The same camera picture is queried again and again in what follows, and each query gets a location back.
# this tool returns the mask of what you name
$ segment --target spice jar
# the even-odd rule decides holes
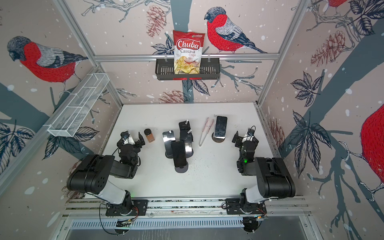
[[[149,128],[144,130],[144,134],[147,137],[148,142],[155,141],[155,138],[153,137],[152,131]]]

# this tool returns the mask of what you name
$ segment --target black mounting plate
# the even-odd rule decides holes
[[[137,207],[139,210],[139,216],[145,216],[145,213],[147,212],[147,206],[148,206],[148,200],[142,199],[142,200],[132,200],[132,204],[134,207]],[[125,216],[127,214],[127,210],[121,209],[117,207],[116,205],[113,204],[108,204],[107,205],[107,211],[105,212],[105,215],[108,217],[115,217],[119,216],[121,217]],[[132,211],[127,215],[127,216],[136,216],[137,211],[135,209],[132,209]]]
[[[225,199],[225,207],[228,215],[238,214],[264,214],[266,213],[265,204],[245,204],[243,209],[240,206],[240,198],[228,198]]]

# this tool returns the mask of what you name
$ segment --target white wire mesh basket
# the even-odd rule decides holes
[[[88,76],[84,86],[77,93],[71,93],[75,96],[49,127],[48,132],[55,137],[74,136],[109,82],[105,73],[93,73]]]

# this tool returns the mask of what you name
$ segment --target bird head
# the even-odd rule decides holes
[[[17,59],[20,59],[21,61],[26,60],[24,54],[24,47],[30,42],[31,40],[23,36],[14,37],[8,42],[7,50],[9,52],[9,56],[12,58],[13,61]]]
[[[224,8],[222,7],[213,7],[210,8],[207,11],[207,14],[205,15],[204,19],[208,20],[210,23],[214,21],[214,19],[220,15],[220,14],[226,14]]]

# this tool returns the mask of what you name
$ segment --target bag of chips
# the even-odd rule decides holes
[[[200,73],[204,33],[173,31],[175,74]]]

